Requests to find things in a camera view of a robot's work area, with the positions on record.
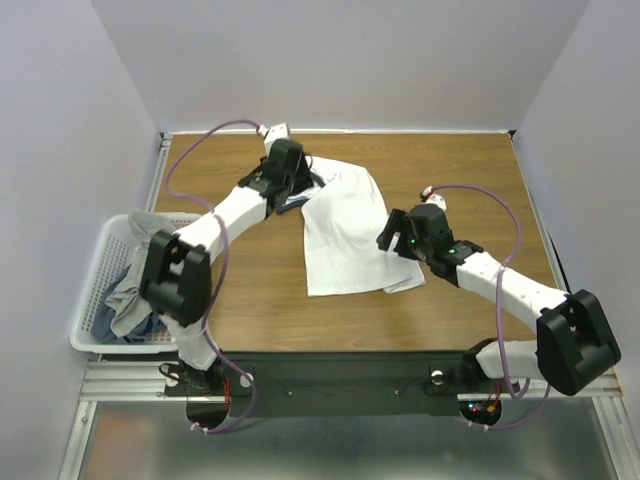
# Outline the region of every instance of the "wooden table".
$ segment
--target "wooden table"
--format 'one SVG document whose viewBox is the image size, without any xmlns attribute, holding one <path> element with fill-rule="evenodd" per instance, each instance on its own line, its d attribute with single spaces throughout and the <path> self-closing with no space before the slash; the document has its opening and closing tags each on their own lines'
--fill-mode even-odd
<svg viewBox="0 0 640 480">
<path fill-rule="evenodd" d="M 197 136 L 173 139 L 168 166 Z M 522 177 L 507 135 L 298 135 L 313 155 L 366 167 L 387 208 L 408 209 L 427 185 L 475 183 L 506 199 L 524 231 L 514 268 L 553 285 Z M 200 145 L 174 173 L 171 186 L 214 205 L 264 154 L 249 135 L 216 135 Z M 492 199 L 465 190 L 443 193 L 456 238 L 504 258 L 515 242 L 511 219 Z M 198 205 L 159 195 L 157 211 L 201 212 Z M 433 277 L 407 292 L 306 295 L 303 218 L 299 211 L 274 216 L 231 246 L 230 268 L 209 322 L 222 348 L 254 351 L 466 349 L 495 336 L 493 305 Z M 219 271 L 220 259 L 214 270 Z M 509 339 L 531 332 L 505 315 Z"/>
</svg>

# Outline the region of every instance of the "laundry basket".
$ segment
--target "laundry basket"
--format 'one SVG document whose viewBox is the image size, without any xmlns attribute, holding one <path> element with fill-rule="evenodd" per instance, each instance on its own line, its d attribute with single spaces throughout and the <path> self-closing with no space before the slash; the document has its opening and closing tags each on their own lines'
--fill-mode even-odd
<svg viewBox="0 0 640 480">
<path fill-rule="evenodd" d="M 185 227 L 200 218 L 198 214 L 182 212 L 162 215 L 171 219 L 177 228 Z M 102 344 L 91 335 L 91 326 L 103 293 L 131 262 L 137 243 L 126 214 L 112 217 L 102 229 L 71 330 L 71 345 L 76 350 L 109 354 L 151 354 L 176 350 L 171 335 L 166 330 L 148 334 L 143 343 Z"/>
</svg>

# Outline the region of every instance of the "light purple wall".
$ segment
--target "light purple wall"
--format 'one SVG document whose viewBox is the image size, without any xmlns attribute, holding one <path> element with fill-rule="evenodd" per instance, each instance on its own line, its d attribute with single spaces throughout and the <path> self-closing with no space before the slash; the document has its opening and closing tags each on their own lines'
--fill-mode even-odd
<svg viewBox="0 0 640 480">
<path fill-rule="evenodd" d="M 513 129 L 588 0 L 92 0 L 161 130 Z"/>
<path fill-rule="evenodd" d="M 596 293 L 640 437 L 640 3 L 593 0 L 515 136 L 573 289 Z"/>
<path fill-rule="evenodd" d="M 0 478 L 51 479 L 86 362 L 72 310 L 157 134 L 88 0 L 3 2 L 0 65 Z"/>
</svg>

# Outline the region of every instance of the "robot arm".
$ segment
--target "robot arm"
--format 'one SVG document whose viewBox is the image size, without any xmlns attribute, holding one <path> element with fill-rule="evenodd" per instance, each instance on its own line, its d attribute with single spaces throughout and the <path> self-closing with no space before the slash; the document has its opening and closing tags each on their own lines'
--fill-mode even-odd
<svg viewBox="0 0 640 480">
<path fill-rule="evenodd" d="M 268 157 L 216 207 L 229 242 L 268 218 L 289 196 L 313 186 L 302 146 L 268 138 Z M 398 255 L 425 262 L 437 277 L 495 302 L 501 264 L 478 245 L 455 240 L 437 202 L 426 201 L 409 212 L 394 209 L 377 239 L 379 248 L 388 250 L 396 236 Z M 174 234 L 159 232 L 151 240 L 140 286 L 143 298 L 162 312 L 182 360 L 201 371 L 216 359 L 201 333 L 211 300 L 211 264 L 221 251 L 220 227 L 210 213 Z M 504 308 L 537 335 L 536 341 L 506 343 L 514 377 L 544 379 L 574 395 L 620 360 L 604 312 L 591 293 L 569 295 L 511 269 L 504 273 L 503 292 Z M 486 378 L 504 377 L 497 342 L 484 342 L 475 360 Z"/>
<path fill-rule="evenodd" d="M 501 264 L 482 247 L 455 240 L 444 211 L 422 203 L 409 212 L 394 209 L 377 239 L 388 250 L 425 262 L 437 277 L 496 301 Z M 565 395 L 575 395 L 620 360 L 620 349 L 607 318 L 591 293 L 568 294 L 541 285 L 512 269 L 503 276 L 504 309 L 537 335 L 532 342 L 508 342 L 511 374 L 544 379 Z M 488 378 L 503 378 L 497 342 L 486 345 L 476 360 Z"/>
<path fill-rule="evenodd" d="M 216 206 L 229 243 L 289 196 L 313 186 L 301 145 L 267 134 L 265 147 L 268 156 Z M 197 370 L 208 370 L 216 359 L 202 335 L 201 320 L 211 301 L 211 264 L 222 249 L 220 225 L 212 213 L 173 234 L 158 232 L 151 239 L 140 284 L 142 297 L 162 313 L 180 358 Z"/>
</svg>

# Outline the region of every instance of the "purple cable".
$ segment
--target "purple cable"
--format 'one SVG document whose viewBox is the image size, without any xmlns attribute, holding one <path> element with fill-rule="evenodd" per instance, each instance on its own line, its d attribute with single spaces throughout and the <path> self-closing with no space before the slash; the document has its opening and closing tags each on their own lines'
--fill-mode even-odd
<svg viewBox="0 0 640 480">
<path fill-rule="evenodd" d="M 513 211 L 513 209 L 511 208 L 511 206 L 509 206 L 507 202 L 505 202 L 502 198 L 500 198 L 498 195 L 493 193 L 491 190 L 487 190 L 486 188 L 481 187 L 479 185 L 451 183 L 451 184 L 438 185 L 436 187 L 433 187 L 431 189 L 431 192 L 435 192 L 437 190 L 444 190 L 447 188 L 466 188 L 468 190 L 476 190 L 478 192 L 481 192 L 481 193 L 484 193 L 485 195 L 490 196 L 496 202 L 502 205 L 502 207 L 504 207 L 504 209 L 507 211 L 507 213 L 513 220 L 514 225 L 516 226 L 516 235 L 517 235 L 516 245 L 513 247 L 513 250 L 511 250 L 511 253 L 507 256 L 507 258 L 505 258 L 504 261 L 502 262 L 502 268 L 498 272 L 498 277 L 496 280 L 496 332 L 498 334 L 498 349 L 500 350 L 500 363 L 502 364 L 502 372 L 504 373 L 504 376 L 507 379 L 507 381 L 505 382 L 507 384 L 507 391 L 509 392 L 509 395 L 511 396 L 511 398 L 513 398 L 514 400 L 520 400 L 525 395 L 525 393 L 527 393 L 527 391 L 529 390 L 529 385 L 531 381 L 530 379 L 527 379 L 524 386 L 522 387 L 522 390 L 520 390 L 517 393 L 515 392 L 515 390 L 513 389 L 513 386 L 511 385 L 511 375 L 509 372 L 509 363 L 507 361 L 507 352 L 504 347 L 504 328 L 503 328 L 503 322 L 502 322 L 502 303 L 503 303 L 502 278 L 504 277 L 504 272 L 509 266 L 509 263 L 511 263 L 511 260 L 513 260 L 513 257 L 516 256 L 516 254 L 520 250 L 520 246 L 522 245 L 522 227 L 520 226 L 520 221 L 518 220 L 518 216 L 516 215 L 516 212 Z"/>
<path fill-rule="evenodd" d="M 524 425 L 525 423 L 530 422 L 531 420 L 533 420 L 535 417 L 537 417 L 540 412 L 542 411 L 542 409 L 544 408 L 544 406 L 547 404 L 547 400 L 549 399 L 549 394 L 551 393 L 551 385 L 547 384 L 547 389 L 544 391 L 544 395 L 542 396 L 542 400 L 540 401 L 540 403 L 538 404 L 538 406 L 536 407 L 536 409 L 531 412 L 529 415 L 521 418 L 520 420 L 517 420 L 515 422 L 512 423 L 507 423 L 505 425 L 480 425 L 479 423 L 473 423 L 471 421 L 469 421 L 468 425 L 470 427 L 477 427 L 477 428 L 482 428 L 482 429 L 487 429 L 487 430 L 494 430 L 494 431 L 499 431 L 499 430 L 510 430 L 512 428 L 518 428 L 521 427 L 522 425 Z"/>
<path fill-rule="evenodd" d="M 219 426 L 209 430 L 209 429 L 204 429 L 200 427 L 200 425 L 198 425 L 197 423 L 192 424 L 192 427 L 194 429 L 204 432 L 206 434 L 229 432 L 235 426 L 237 426 L 240 422 L 242 422 L 245 418 L 247 418 L 247 416 L 249 416 L 249 414 L 251 413 L 251 411 L 254 409 L 256 405 L 256 401 L 258 399 L 258 389 L 256 388 L 253 378 L 251 378 L 251 376 L 247 372 L 242 370 L 238 365 L 236 365 L 232 360 L 227 358 L 226 355 L 224 355 L 220 351 L 216 343 L 213 341 L 213 338 L 211 338 L 211 334 L 207 326 L 209 313 L 211 312 L 211 309 L 213 308 L 213 305 L 216 299 L 218 298 L 218 293 L 220 292 L 220 288 L 222 287 L 224 278 L 227 275 L 227 268 L 229 267 L 229 235 L 227 232 L 227 228 L 224 224 L 224 220 L 220 216 L 216 215 L 214 211 L 215 207 L 213 207 L 213 205 L 207 202 L 204 198 L 199 197 L 198 195 L 193 195 L 193 194 L 184 193 L 184 192 L 175 192 L 174 190 L 172 190 L 169 187 L 169 180 L 171 179 L 171 175 L 173 175 L 173 172 L 176 170 L 178 165 L 180 165 L 180 162 L 182 162 L 182 160 L 184 160 L 184 158 L 187 155 L 189 155 L 194 148 L 196 148 L 198 145 L 200 145 L 202 142 L 204 142 L 207 138 L 209 138 L 218 130 L 221 130 L 230 125 L 239 125 L 239 124 L 250 125 L 254 127 L 256 130 L 260 128 L 259 124 L 257 124 L 256 122 L 252 122 L 251 120 L 231 120 L 229 122 L 224 122 L 216 127 L 213 127 L 211 130 L 205 133 L 202 137 L 200 137 L 193 145 L 187 148 L 182 153 L 182 155 L 180 155 L 180 157 L 175 161 L 175 163 L 169 169 L 169 172 L 167 173 L 167 176 L 165 177 L 164 183 L 163 183 L 164 189 L 169 195 L 175 198 L 186 198 L 189 200 L 193 200 L 194 202 L 202 205 L 209 211 L 209 213 L 213 215 L 213 217 L 216 219 L 216 221 L 220 225 L 220 236 L 222 237 L 222 255 L 223 255 L 222 269 L 220 270 L 220 276 L 218 277 L 218 282 L 213 290 L 213 293 L 211 294 L 211 301 L 209 302 L 209 306 L 207 307 L 206 312 L 202 316 L 201 327 L 202 327 L 202 331 L 204 332 L 204 336 L 205 336 L 205 340 L 207 341 L 207 344 L 215 352 L 215 354 L 220 359 L 220 361 L 224 363 L 227 367 L 229 367 L 231 370 L 236 372 L 238 375 L 245 377 L 251 386 L 251 400 L 249 401 L 249 405 L 247 405 L 247 408 L 244 410 L 244 412 L 242 412 L 242 414 L 239 417 L 237 417 L 228 425 Z"/>
</svg>

